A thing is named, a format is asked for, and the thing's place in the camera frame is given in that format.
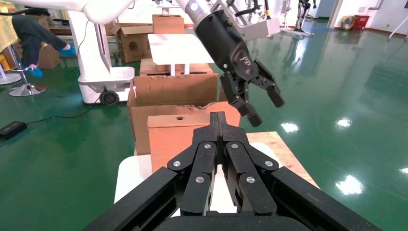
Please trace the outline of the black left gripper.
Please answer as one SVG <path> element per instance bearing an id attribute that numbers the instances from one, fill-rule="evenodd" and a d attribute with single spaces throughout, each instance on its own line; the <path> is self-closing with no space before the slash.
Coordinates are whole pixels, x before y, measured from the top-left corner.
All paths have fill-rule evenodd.
<path id="1" fill-rule="evenodd" d="M 247 117 L 252 127 L 260 126 L 263 121 L 249 103 L 247 82 L 252 81 L 264 89 L 277 108 L 284 106 L 275 77 L 258 59 L 253 61 L 246 42 L 223 10 L 210 13 L 201 20 L 195 33 L 214 63 L 225 72 L 220 81 L 228 103 L 241 117 Z"/>

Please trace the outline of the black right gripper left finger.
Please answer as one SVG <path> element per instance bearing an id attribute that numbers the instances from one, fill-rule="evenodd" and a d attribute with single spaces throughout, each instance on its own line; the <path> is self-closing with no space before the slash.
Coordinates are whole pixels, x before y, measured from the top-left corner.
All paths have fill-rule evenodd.
<path id="1" fill-rule="evenodd" d="M 217 172 L 218 113 L 211 112 L 209 118 L 208 126 L 193 131 L 192 144 L 167 164 L 180 180 L 182 216 L 204 216 L 211 205 Z"/>

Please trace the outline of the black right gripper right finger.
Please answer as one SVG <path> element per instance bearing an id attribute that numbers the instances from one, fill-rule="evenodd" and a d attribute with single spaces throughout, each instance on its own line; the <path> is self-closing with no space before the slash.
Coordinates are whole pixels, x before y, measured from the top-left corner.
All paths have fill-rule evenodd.
<path id="1" fill-rule="evenodd" d="M 244 129 L 229 125 L 218 114 L 219 157 L 233 204 L 239 213 L 274 215 L 277 205 L 268 187 L 279 163 L 250 145 Z"/>

